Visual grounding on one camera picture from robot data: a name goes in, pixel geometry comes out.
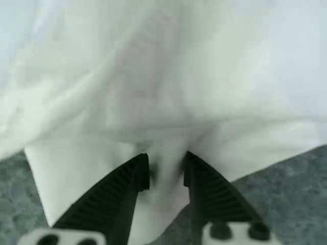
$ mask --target gray carpet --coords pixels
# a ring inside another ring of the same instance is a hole
[[[321,147],[234,183],[277,236],[289,245],[327,244],[327,147]],[[0,162],[0,245],[46,227],[23,154]],[[156,244],[190,245],[186,207]]]

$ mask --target black hole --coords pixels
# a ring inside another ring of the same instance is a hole
[[[59,242],[59,237],[54,234],[49,234],[41,238],[37,245],[57,245]]]
[[[88,238],[80,241],[77,245],[97,245],[97,241],[92,238]]]
[[[214,239],[229,240],[231,239],[230,227],[224,222],[215,222],[210,228],[210,236]]]
[[[255,240],[268,241],[270,239],[270,230],[264,223],[254,222],[249,229],[249,236]]]

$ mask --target black plastic piece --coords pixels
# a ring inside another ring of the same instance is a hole
[[[259,241],[270,240],[270,230],[263,222],[253,222],[249,228],[249,237]]]
[[[261,221],[258,213],[214,168],[196,155],[185,156],[184,185],[189,188],[193,245],[201,244],[208,222]]]
[[[126,245],[137,194],[149,187],[149,158],[140,154],[94,185],[53,228],[98,231],[108,244]]]
[[[59,237],[55,234],[48,234],[42,237],[37,245],[57,245],[59,243]]]
[[[232,237],[231,229],[224,222],[215,222],[210,227],[210,236],[217,240],[229,240]]]
[[[80,241],[77,245],[97,245],[97,241],[92,238],[88,238]]]

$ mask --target white fabric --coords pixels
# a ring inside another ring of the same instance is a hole
[[[327,142],[325,1],[39,0],[26,12],[1,70],[0,158],[25,149],[50,225],[147,152],[158,180],[129,240],[144,244],[189,201],[187,150],[232,181]]]

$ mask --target white sheet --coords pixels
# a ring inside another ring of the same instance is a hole
[[[25,149],[50,225],[148,152],[158,181],[137,200],[129,241],[144,244],[189,201],[187,150],[232,181],[327,141],[324,1],[34,7],[0,92],[0,158]]]

